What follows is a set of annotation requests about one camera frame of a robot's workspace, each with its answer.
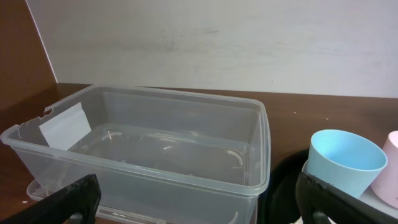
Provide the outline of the pink cup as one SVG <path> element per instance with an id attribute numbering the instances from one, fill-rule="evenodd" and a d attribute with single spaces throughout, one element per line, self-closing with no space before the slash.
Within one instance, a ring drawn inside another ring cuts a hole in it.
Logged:
<path id="1" fill-rule="evenodd" d="M 381 200 L 397 208 L 397 131 L 389 133 L 382 150 L 387 156 L 387 165 L 371 184 L 371 189 Z"/>

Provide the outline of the light blue cup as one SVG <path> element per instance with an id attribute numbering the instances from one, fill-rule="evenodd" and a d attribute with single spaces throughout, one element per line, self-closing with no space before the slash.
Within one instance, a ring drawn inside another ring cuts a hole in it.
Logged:
<path id="1" fill-rule="evenodd" d="M 337 129 L 315 132 L 310 139 L 310 175 L 359 198 L 387 166 L 385 152 L 372 141 Z"/>

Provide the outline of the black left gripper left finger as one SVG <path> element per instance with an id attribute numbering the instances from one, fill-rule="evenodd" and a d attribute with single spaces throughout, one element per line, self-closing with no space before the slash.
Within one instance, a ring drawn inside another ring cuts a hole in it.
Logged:
<path id="1" fill-rule="evenodd" d="M 101 200 L 95 174 L 88 174 L 1 223 L 94 223 Z"/>

